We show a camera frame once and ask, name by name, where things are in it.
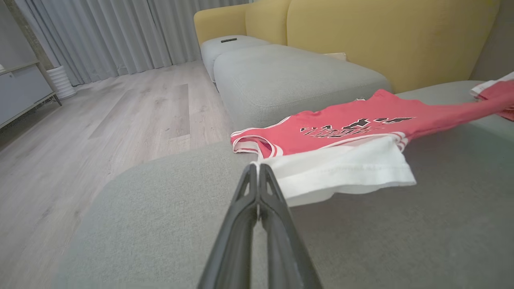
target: wooden floor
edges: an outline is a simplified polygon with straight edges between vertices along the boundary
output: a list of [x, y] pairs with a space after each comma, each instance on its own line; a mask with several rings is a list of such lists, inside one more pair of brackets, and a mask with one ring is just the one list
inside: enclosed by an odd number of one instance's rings
[[230, 132], [200, 62], [82, 85], [62, 107], [47, 104], [3, 129], [0, 286], [50, 287], [107, 182], [143, 162], [229, 141]]

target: wall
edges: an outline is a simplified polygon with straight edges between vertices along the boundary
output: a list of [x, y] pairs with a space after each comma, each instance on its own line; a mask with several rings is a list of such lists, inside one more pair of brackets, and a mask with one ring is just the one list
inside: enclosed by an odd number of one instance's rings
[[471, 79], [498, 79], [514, 71], [514, 0], [503, 0]]

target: fabric upholstery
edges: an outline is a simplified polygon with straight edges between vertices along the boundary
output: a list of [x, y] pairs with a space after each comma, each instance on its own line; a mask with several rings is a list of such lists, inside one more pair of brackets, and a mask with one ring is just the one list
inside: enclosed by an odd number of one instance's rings
[[[223, 43], [221, 42], [221, 40], [230, 38], [237, 38], [237, 40]], [[215, 82], [216, 80], [214, 78], [214, 61], [216, 60], [216, 58], [218, 58], [218, 56], [225, 52], [236, 49], [267, 44], [269, 44], [269, 42], [250, 36], [228, 35], [205, 41], [201, 45], [201, 58], [204, 61], [205, 68], [207, 69], [207, 72], [209, 73], [211, 80]]]
[[226, 35], [246, 35], [245, 14], [250, 4], [241, 4], [198, 11], [194, 26], [198, 43]]
[[[417, 99], [429, 105], [450, 105], [474, 102], [475, 98], [469, 91], [482, 81], [459, 81], [444, 83], [415, 91], [398, 94], [404, 99]], [[472, 125], [487, 130], [497, 136], [514, 142], [514, 124], [498, 115], [491, 115], [473, 121]]]
[[[512, 143], [472, 125], [414, 140], [418, 185], [291, 208], [325, 288], [514, 287]], [[243, 167], [229, 142], [132, 168], [96, 197], [56, 288], [195, 288]], [[252, 288], [267, 288], [254, 231]]]
[[216, 59], [214, 74], [236, 130], [267, 127], [305, 110], [391, 89], [370, 69], [275, 44], [226, 52]]
[[259, 0], [246, 9], [246, 33], [274, 44], [287, 45], [287, 10], [291, 0]]
[[287, 45], [345, 52], [383, 74], [396, 93], [467, 80], [499, 0], [292, 0]]

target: curtain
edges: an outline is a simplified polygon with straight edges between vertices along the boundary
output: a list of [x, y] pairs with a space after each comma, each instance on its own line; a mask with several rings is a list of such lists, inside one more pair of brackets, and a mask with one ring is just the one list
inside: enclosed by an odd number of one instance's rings
[[247, 0], [26, 0], [73, 85], [201, 59], [193, 15]]

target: white trim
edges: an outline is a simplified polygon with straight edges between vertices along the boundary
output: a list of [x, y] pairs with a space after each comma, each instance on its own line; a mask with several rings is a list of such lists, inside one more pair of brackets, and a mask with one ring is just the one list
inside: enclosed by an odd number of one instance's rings
[[234, 137], [236, 135], [239, 135], [239, 134], [242, 134], [243, 132], [245, 131], [249, 131], [249, 130], [265, 130], [265, 129], [269, 129], [269, 128], [272, 128], [272, 127], [276, 127], [277, 125], [279, 124], [283, 124], [284, 121], [288, 120], [290, 118], [290, 116], [284, 118], [283, 120], [281, 120], [279, 123], [276, 123], [274, 125], [270, 125], [269, 127], [266, 127], [266, 128], [247, 128], [247, 129], [244, 129], [242, 131], [237, 131], [237, 132], [233, 132], [230, 137]]
[[[240, 142], [240, 140], [243, 138], [248, 138], [249, 140]], [[232, 143], [232, 151], [234, 153], [237, 153], [237, 150], [239, 150], [239, 149], [255, 149], [255, 146], [253, 146], [252, 144], [249, 144], [249, 143], [255, 143], [255, 145], [257, 145], [257, 147], [258, 147], [258, 151], [260, 152], [260, 156], [262, 158], [264, 158], [264, 155], [261, 151], [261, 148], [259, 147], [259, 144], [256, 141], [252, 141], [251, 140], [252, 138], [261, 139], [261, 140], [265, 141], [271, 147], [271, 153], [268, 157], [273, 157], [275, 155], [275, 151], [276, 151], [275, 145], [272, 144], [269, 140], [267, 140], [264, 137], [259, 136], [259, 135], [245, 135], [245, 136], [242, 136], [242, 137], [236, 139], [234, 141], [234, 143]]]
[[277, 155], [276, 156], [283, 156], [284, 155], [284, 151], [282, 150], [281, 147], [275, 145], [275, 147], [277, 148]]
[[500, 78], [498, 80], [489, 80], [487, 82], [481, 83], [481, 84], [473, 87], [469, 93], [472, 96], [474, 96], [474, 97], [479, 97], [480, 94], [484, 90], [490, 88], [491, 86], [497, 84], [498, 82], [500, 82], [500, 81], [509, 81], [509, 80], [514, 80], [514, 72], [511, 72], [511, 73], [505, 75], [504, 77], [502, 77], [502, 78]]
[[394, 138], [396, 143], [399, 143], [402, 139], [405, 138], [405, 134], [403, 132], [390, 132], [390, 133], [384, 133], [384, 134], [370, 134], [370, 135], [357, 136], [357, 137], [353, 137], [353, 138], [347, 138], [347, 139], [344, 139], [344, 140], [340, 140], [338, 142], [333, 142], [333, 143], [328, 144], [328, 145], [326, 145], [324, 147], [321, 147], [319, 149], [340, 146], [340, 145], [342, 145], [344, 143], [349, 143], [349, 142], [352, 142], [352, 141], [355, 141], [355, 140], [360, 140], [360, 139], [368, 138], [368, 137], [377, 137], [377, 136], [391, 136], [391, 137]]
[[398, 143], [398, 147], [400, 148], [400, 151], [403, 152], [403, 150], [405, 149], [405, 147], [407, 146], [407, 144], [409, 143], [409, 139], [404, 137], [400, 140], [400, 142]]
[[257, 155], [257, 160], [263, 160], [264, 158], [262, 157], [262, 153], [261, 151], [254, 151], [254, 150], [245, 150], [245, 149], [240, 149], [238, 150], [236, 153], [250, 153], [250, 154], [256, 154]]

